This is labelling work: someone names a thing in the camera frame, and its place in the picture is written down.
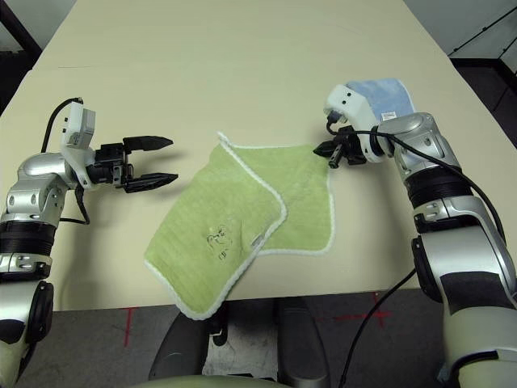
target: printed logo on towel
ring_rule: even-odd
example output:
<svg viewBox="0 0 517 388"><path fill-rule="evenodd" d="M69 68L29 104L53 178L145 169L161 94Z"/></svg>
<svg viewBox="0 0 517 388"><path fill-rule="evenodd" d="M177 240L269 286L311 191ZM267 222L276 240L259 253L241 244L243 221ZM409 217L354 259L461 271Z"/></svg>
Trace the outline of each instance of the printed logo on towel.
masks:
<svg viewBox="0 0 517 388"><path fill-rule="evenodd" d="M233 242L228 236L228 228L225 225L220 225L217 229L217 233L207 236L207 243L212 248L214 255L216 255L219 260L224 260Z"/></svg>

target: red tape mark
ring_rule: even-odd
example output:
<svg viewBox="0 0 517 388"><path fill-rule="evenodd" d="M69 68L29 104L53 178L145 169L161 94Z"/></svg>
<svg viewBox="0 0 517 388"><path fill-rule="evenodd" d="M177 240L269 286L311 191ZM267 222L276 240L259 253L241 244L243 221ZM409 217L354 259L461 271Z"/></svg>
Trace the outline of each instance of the red tape mark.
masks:
<svg viewBox="0 0 517 388"><path fill-rule="evenodd" d="M373 292L372 295L373 295L373 303L375 304L378 302L377 293ZM389 317L391 315L391 313L389 311L378 310L374 315L377 317L377 319L379 321L379 326L384 328L385 321L384 321L383 317Z"/></svg>
<svg viewBox="0 0 517 388"><path fill-rule="evenodd" d="M128 311L128 317L126 318L126 330L124 333L124 347L126 348L129 344L129 334L131 333L131 320L132 320L132 311L137 309L138 307L124 307L122 310Z"/></svg>
<svg viewBox="0 0 517 388"><path fill-rule="evenodd" d="M373 295L373 302L374 303L377 303L377 293L373 292L372 293ZM385 326L385 321L384 321L384 318L387 318L391 316L391 311L376 311L375 313L372 314L372 317L376 317L378 322L379 322L379 326L384 328ZM346 320L349 320L349 319L363 319L366 317L366 314L345 314L345 315L338 315L337 317L332 317L332 319L334 321L346 321ZM317 321L322 321L324 320L323 318L317 318L316 319Z"/></svg>

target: white towel edge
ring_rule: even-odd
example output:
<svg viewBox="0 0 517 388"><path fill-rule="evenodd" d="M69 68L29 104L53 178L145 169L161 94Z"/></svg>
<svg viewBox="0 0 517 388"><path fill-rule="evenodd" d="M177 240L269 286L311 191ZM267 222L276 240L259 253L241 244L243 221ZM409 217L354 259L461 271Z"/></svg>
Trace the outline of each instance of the white towel edge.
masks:
<svg viewBox="0 0 517 388"><path fill-rule="evenodd" d="M262 241L255 247L255 249L250 253L250 255L247 257L246 260L242 262L242 264L237 268L237 270L233 273L233 275L226 281L225 286L219 293L219 296L217 299L212 303L212 305L204 312L197 312L194 310L191 310L183 301L183 299L176 293L176 290L172 286L169 281L154 267L147 259L144 260L145 265L149 270L154 273L160 281L162 281L167 288L169 289L174 302L176 306L179 308L179 310L184 313L188 318L194 319L194 320L202 320L211 317L215 314L217 309L221 306L222 302L225 301L226 296L228 295L229 291L235 284L235 282L241 277L242 273L250 266L250 264L253 262L253 259L257 256L260 249L264 246L266 241L271 237L273 232L280 226L282 223L286 220L288 215L287 207L285 206L284 200L280 196L280 194L272 188L269 183L267 183L264 179L262 179L260 176L258 176L247 164L242 161L242 159L239 158L237 154L231 149L230 145L232 144L228 138L222 134L218 133L219 138L221 139L221 146L223 149L228 152L228 154L235 159L237 163L241 165L241 167L244 169L245 172L247 172L253 179L255 179L259 184L264 186L280 203L280 218L278 218L275 222L273 222L269 228L267 228L266 233L264 234L264 238Z"/></svg>
<svg viewBox="0 0 517 388"><path fill-rule="evenodd" d="M265 148L288 148L293 147L295 145L265 145L265 146L252 146L252 145L237 145L232 143L226 135L222 132L218 132L217 135L221 139L221 142L226 143L232 148L242 149L242 150L262 150ZM335 212L334 212L334 196L332 195L332 190L330 189L330 169L327 170L326 173L326 187L329 192L329 211L330 211L330 236L329 241L319 251L311 251L308 249L266 249L260 251L257 256L265 256L265 255L305 255L305 256L320 256L327 253L332 245L334 244L335 239Z"/></svg>
<svg viewBox="0 0 517 388"><path fill-rule="evenodd" d="M265 255L303 255L303 256L321 256L330 251L330 248L334 245L334 240L336 236L336 216L334 210L334 196L332 195L332 190L330 187L330 171L327 171L326 176L326 187L329 191L329 211L330 211L330 236L329 241L319 251L311 251L308 249L265 249L260 251L257 256L265 256Z"/></svg>

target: gray floor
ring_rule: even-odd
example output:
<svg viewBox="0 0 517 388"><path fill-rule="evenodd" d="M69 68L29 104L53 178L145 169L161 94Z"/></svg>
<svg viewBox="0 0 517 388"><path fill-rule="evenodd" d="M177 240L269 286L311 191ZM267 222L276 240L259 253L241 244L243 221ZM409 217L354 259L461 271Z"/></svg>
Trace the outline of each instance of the gray floor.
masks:
<svg viewBox="0 0 517 388"><path fill-rule="evenodd" d="M305 300L321 333L336 386L345 351L362 314L373 305L374 294ZM205 374L275 377L276 329L271 306L270 300L230 305L233 325L228 343L222 348L211 346ZM442 352L440 312L441 306L420 290L395 293L367 326L347 386L438 387L435 375ZM171 306L131 310L129 325L128 314L127 310L55 313L49 336L37 348L17 386L123 387L144 382L177 310Z"/></svg>

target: beige tabletop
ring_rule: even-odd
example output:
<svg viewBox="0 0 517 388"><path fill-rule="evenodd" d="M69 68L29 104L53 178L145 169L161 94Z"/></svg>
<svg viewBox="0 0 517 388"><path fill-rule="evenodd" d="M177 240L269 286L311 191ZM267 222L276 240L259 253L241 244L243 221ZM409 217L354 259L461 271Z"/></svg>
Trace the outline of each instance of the beige tabletop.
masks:
<svg viewBox="0 0 517 388"><path fill-rule="evenodd" d="M49 278L58 310L171 303L143 253L208 161L216 132L249 146L316 146L328 139L322 106L332 87L383 77L400 78L416 108L435 116L464 172L498 208L517 258L517 152L402 0L79 0L0 118L0 195L69 97L97 112L93 148L128 136L172 138L173 146L130 161L137 174L179 179L151 192L87 193L91 225L59 226ZM58 150L59 129L49 151ZM345 164L331 171L330 252L259 257L230 298L386 289L412 268L412 208L393 161ZM80 217L73 195L63 216Z"/></svg>

